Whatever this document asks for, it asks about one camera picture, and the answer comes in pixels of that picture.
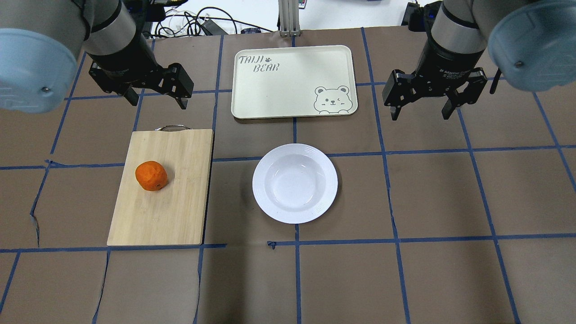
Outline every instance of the cutting board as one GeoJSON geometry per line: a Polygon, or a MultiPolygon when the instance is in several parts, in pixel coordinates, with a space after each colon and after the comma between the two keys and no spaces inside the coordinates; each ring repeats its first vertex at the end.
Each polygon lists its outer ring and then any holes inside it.
{"type": "Polygon", "coordinates": [[[205,129],[132,133],[109,246],[202,244],[213,137],[205,129]],[[150,160],[168,173],[158,191],[144,190],[134,175],[150,160]]]}

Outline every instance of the white plate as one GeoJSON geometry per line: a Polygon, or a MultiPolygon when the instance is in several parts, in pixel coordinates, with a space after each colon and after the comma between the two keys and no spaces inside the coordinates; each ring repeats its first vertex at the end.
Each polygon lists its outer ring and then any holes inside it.
{"type": "Polygon", "coordinates": [[[358,108],[344,45],[242,50],[234,58],[234,117],[342,116],[358,108]]]}
{"type": "Polygon", "coordinates": [[[300,224],[322,215],[336,197],[338,176],[332,161],[305,144],[286,144],[258,163],[252,191],[264,213],[277,221],[300,224]]]}

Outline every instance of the power adapter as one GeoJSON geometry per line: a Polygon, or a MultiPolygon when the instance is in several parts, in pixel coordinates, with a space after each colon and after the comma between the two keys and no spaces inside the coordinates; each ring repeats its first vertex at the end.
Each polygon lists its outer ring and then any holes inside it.
{"type": "Polygon", "coordinates": [[[204,21],[202,25],[200,25],[202,30],[206,35],[228,35],[227,32],[224,31],[218,24],[214,22],[212,19],[207,19],[204,21]]]}

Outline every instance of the blue tape grid line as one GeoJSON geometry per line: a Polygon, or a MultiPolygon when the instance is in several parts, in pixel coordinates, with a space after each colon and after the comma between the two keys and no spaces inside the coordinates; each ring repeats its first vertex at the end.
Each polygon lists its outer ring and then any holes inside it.
{"type": "MultiPolygon", "coordinates": [[[[192,91],[193,95],[198,95],[201,93],[215,93],[216,90],[194,90],[192,91]]],[[[220,89],[218,92],[232,92],[232,89],[220,89]]],[[[161,93],[157,92],[145,92],[139,95],[140,97],[153,97],[153,96],[163,96],[161,93]]],[[[89,99],[110,99],[110,98],[122,98],[122,96],[118,95],[101,95],[101,96],[84,96],[84,97],[68,97],[64,98],[64,100],[89,100],[89,99]]]]}
{"type": "MultiPolygon", "coordinates": [[[[296,47],[296,36],[292,36],[292,47],[296,47]]],[[[292,143],[296,143],[297,137],[297,118],[292,118],[292,143]]],[[[302,287],[300,285],[300,226],[294,225],[294,259],[295,259],[295,272],[296,272],[296,322],[302,324],[302,287]]]]}
{"type": "MultiPolygon", "coordinates": [[[[378,129],[378,139],[380,141],[380,149],[382,152],[382,163],[384,165],[384,178],[386,181],[386,194],[388,198],[388,206],[390,211],[390,219],[392,222],[392,231],[394,234],[394,239],[398,240],[398,230],[396,228],[396,222],[394,221],[394,211],[392,208],[392,199],[390,197],[390,176],[388,174],[388,160],[386,157],[386,147],[384,146],[384,138],[382,136],[382,129],[380,126],[380,113],[378,112],[378,100],[376,99],[376,85],[374,84],[374,73],[372,71],[372,62],[370,60],[370,51],[368,49],[368,42],[366,40],[366,32],[364,27],[361,29],[362,41],[364,42],[364,50],[366,51],[366,61],[368,63],[368,72],[370,74],[370,83],[372,88],[372,100],[374,105],[374,114],[376,116],[376,127],[378,129]]],[[[408,296],[406,293],[406,282],[404,280],[404,266],[402,264],[402,254],[400,251],[400,242],[395,242],[396,245],[396,261],[398,263],[398,275],[400,279],[400,290],[402,292],[402,302],[404,304],[404,316],[406,318],[406,323],[410,324],[410,309],[408,307],[408,296]]]]}
{"type": "Polygon", "coordinates": [[[189,250],[195,248],[225,248],[226,245],[227,244],[0,248],[0,253],[96,252],[107,251],[108,249],[110,249],[110,251],[189,250]]]}
{"type": "Polygon", "coordinates": [[[0,314],[4,308],[4,302],[6,302],[6,296],[8,295],[8,290],[12,284],[12,279],[14,278],[14,272],[16,272],[16,266],[18,265],[18,260],[20,259],[20,253],[16,253],[14,257],[14,262],[12,263],[12,270],[10,271],[10,276],[8,276],[8,281],[6,282],[6,287],[4,288],[4,294],[2,294],[2,300],[0,300],[0,314]]]}
{"type": "Polygon", "coordinates": [[[74,83],[72,84],[72,88],[70,89],[70,95],[66,100],[66,107],[64,108],[64,112],[62,113],[62,118],[60,119],[60,124],[58,125],[58,130],[56,131],[56,136],[54,137],[54,142],[52,143],[52,148],[50,149],[50,154],[54,154],[54,150],[56,149],[56,143],[58,143],[58,138],[60,137],[60,132],[62,131],[62,126],[64,125],[64,119],[66,119],[66,114],[68,113],[68,108],[70,106],[71,97],[74,94],[74,90],[76,89],[76,85],[78,84],[78,78],[80,78],[80,71],[82,71],[82,66],[84,65],[84,61],[86,60],[86,52],[82,54],[82,59],[80,60],[80,64],[78,65],[78,70],[76,71],[76,76],[74,77],[74,83]]]}
{"type": "MultiPolygon", "coordinates": [[[[563,149],[575,149],[576,145],[561,145],[563,149]]],[[[501,147],[501,148],[477,148],[472,149],[474,152],[502,152],[502,151],[517,151],[517,150],[551,150],[557,149],[557,146],[518,146],[518,147],[501,147]]],[[[386,155],[410,155],[410,154],[436,154],[436,153],[468,153],[468,149],[433,149],[433,150],[398,150],[386,151],[386,155]]],[[[327,153],[328,157],[345,157],[345,156],[379,156],[382,152],[350,152],[350,153],[327,153]]],[[[212,162],[234,162],[234,161],[254,161],[262,159],[261,156],[247,156],[247,157],[220,157],[212,159],[212,162]]],[[[105,163],[105,164],[61,164],[51,161],[51,168],[105,168],[105,167],[121,167],[124,162],[120,163],[105,163]]],[[[44,169],[44,165],[17,165],[0,167],[1,170],[18,170],[18,169],[44,169]]]]}
{"type": "MultiPolygon", "coordinates": [[[[224,48],[224,35],[220,36],[220,48],[218,50],[218,67],[216,69],[216,89],[214,91],[214,111],[212,114],[212,131],[214,137],[216,136],[216,117],[218,115],[218,94],[220,92],[220,73],[222,69],[222,50],[224,48]]],[[[214,142],[212,141],[212,152],[214,151],[214,142]]],[[[212,167],[210,167],[210,176],[212,175],[212,167]]],[[[204,227],[202,231],[202,240],[206,235],[206,221],[208,218],[208,199],[210,198],[210,182],[208,182],[208,197],[206,198],[206,208],[204,214],[204,227]]],[[[200,283],[202,282],[202,266],[204,262],[204,247],[200,248],[198,256],[198,303],[196,305],[196,313],[194,314],[193,324],[198,323],[198,308],[200,306],[200,283]]]]}
{"type": "Polygon", "coordinates": [[[38,188],[38,193],[36,193],[36,197],[34,198],[34,202],[32,203],[32,207],[30,208],[30,219],[34,227],[36,228],[36,245],[40,247],[40,224],[38,223],[38,218],[34,215],[36,211],[36,205],[38,204],[38,200],[40,199],[40,195],[42,194],[42,189],[44,188],[44,184],[46,183],[46,179],[48,178],[48,173],[50,172],[50,165],[46,167],[44,170],[44,177],[42,177],[42,181],[40,182],[40,187],[38,188]]]}
{"type": "MultiPolygon", "coordinates": [[[[152,51],[154,52],[154,46],[156,45],[156,39],[152,40],[152,45],[150,46],[152,51]]],[[[138,128],[138,121],[140,120],[140,111],[142,110],[142,102],[144,101],[144,91],[146,89],[142,88],[140,90],[140,94],[138,95],[138,106],[136,108],[136,117],[134,118],[134,126],[132,127],[132,131],[136,131],[138,128]]]]}
{"type": "Polygon", "coordinates": [[[466,130],[466,123],[464,122],[464,117],[462,112],[458,110],[458,118],[460,119],[460,124],[462,125],[462,131],[464,132],[464,138],[466,139],[466,145],[468,146],[468,151],[470,154],[470,159],[472,160],[472,166],[474,168],[474,173],[476,174],[476,181],[478,182],[478,188],[480,189],[480,195],[482,196],[482,202],[484,204],[484,211],[486,212],[486,218],[490,226],[490,232],[492,234],[492,240],[494,242],[494,248],[496,249],[496,255],[498,257],[498,262],[500,263],[500,270],[502,272],[502,277],[504,279],[504,286],[506,287],[506,293],[508,294],[508,299],[510,301],[510,307],[512,309],[512,314],[514,315],[514,322],[520,323],[520,317],[518,316],[518,311],[516,309],[516,302],[514,301],[514,295],[512,294],[512,289],[510,287],[510,281],[508,280],[508,274],[506,272],[506,266],[504,265],[504,259],[502,258],[502,252],[500,250],[500,245],[498,243],[498,237],[496,236],[496,229],[494,228],[494,223],[492,222],[492,215],[490,214],[490,208],[488,207],[488,200],[486,199],[486,194],[484,192],[484,186],[482,185],[482,179],[480,177],[480,171],[478,170],[478,165],[476,163],[476,157],[474,156],[474,150],[472,150],[472,144],[470,143],[470,137],[468,136],[468,131],[466,130]]]}
{"type": "Polygon", "coordinates": [[[100,298],[98,299],[98,305],[96,306],[96,311],[92,317],[92,324],[96,324],[98,320],[98,311],[100,310],[100,304],[102,303],[102,296],[104,296],[104,285],[106,284],[106,274],[108,273],[108,264],[110,263],[110,249],[106,250],[106,267],[104,267],[104,277],[102,278],[102,287],[100,288],[100,298]]]}
{"type": "MultiPolygon", "coordinates": [[[[497,235],[498,240],[529,240],[529,239],[563,239],[576,238],[576,233],[551,234],[514,234],[497,235]]],[[[389,239],[347,239],[347,240],[308,240],[308,241],[268,241],[270,247],[303,245],[341,245],[341,244],[396,244],[396,243],[434,243],[434,242],[467,242],[492,241],[492,235],[483,236],[450,236],[435,238],[389,238],[389,239]]]]}
{"type": "Polygon", "coordinates": [[[558,143],[558,139],[556,138],[556,134],[554,134],[554,130],[552,129],[552,125],[550,124],[550,121],[548,120],[548,116],[546,116],[546,112],[544,111],[544,108],[542,107],[542,103],[540,102],[540,98],[538,98],[538,95],[536,94],[536,92],[533,92],[532,95],[534,95],[534,100],[536,101],[536,104],[538,105],[538,109],[540,109],[540,113],[542,114],[542,118],[544,118],[544,122],[546,123],[546,127],[548,127],[548,131],[550,132],[550,136],[552,137],[552,140],[554,141],[555,148],[558,150],[558,154],[560,154],[560,158],[562,159],[562,163],[564,164],[564,168],[566,169],[566,173],[568,174],[568,178],[570,178],[570,183],[572,183],[572,188],[576,192],[576,182],[574,181],[574,175],[572,174],[572,171],[570,170],[570,167],[568,166],[568,162],[566,161],[566,157],[564,156],[564,153],[562,152],[562,148],[560,146],[560,143],[558,143]]]}

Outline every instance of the metal handle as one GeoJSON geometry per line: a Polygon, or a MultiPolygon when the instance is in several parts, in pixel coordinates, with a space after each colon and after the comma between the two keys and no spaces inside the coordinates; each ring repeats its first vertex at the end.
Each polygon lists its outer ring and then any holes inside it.
{"type": "Polygon", "coordinates": [[[185,125],[166,125],[164,127],[160,127],[160,128],[156,128],[155,130],[159,130],[159,131],[180,131],[180,130],[185,130],[185,129],[191,129],[188,126],[185,125]]]}

